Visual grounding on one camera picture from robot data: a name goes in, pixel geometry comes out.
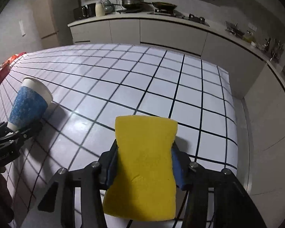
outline gas stove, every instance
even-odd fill
[[[182,13],[175,13],[173,10],[164,10],[164,9],[155,9],[154,12],[151,12],[149,14],[155,14],[155,15],[164,15],[164,16],[170,16],[175,18],[181,18],[184,19],[185,16]]]
[[[149,14],[170,16],[170,17],[175,17],[175,18],[185,19],[188,21],[197,22],[197,23],[203,24],[205,26],[209,26],[209,24],[207,22],[205,22],[205,18],[203,18],[203,17],[196,17],[193,14],[189,14],[189,16],[186,17],[182,13],[179,13],[179,12],[174,11],[174,10],[169,11],[169,10],[163,10],[163,9],[155,9],[154,12],[151,12]]]

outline red bag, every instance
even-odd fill
[[[18,57],[22,56],[26,52],[22,52],[20,54],[15,54],[11,56],[9,59],[7,59],[3,64],[0,69],[0,84],[4,80],[4,78],[8,75],[10,72],[10,64],[13,62],[13,60],[17,59]]]

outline white kettle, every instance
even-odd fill
[[[104,9],[104,6],[102,4],[102,1],[96,2],[96,4],[95,4],[96,17],[104,16],[105,15],[104,11],[105,11],[105,9]]]

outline paper cup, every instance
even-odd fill
[[[25,77],[15,99],[7,127],[13,131],[40,120],[53,96],[41,81]]]

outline yellow sponge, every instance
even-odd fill
[[[104,213],[138,221],[175,217],[171,147],[176,132],[177,122],[168,118],[116,118],[118,168],[104,196]]]

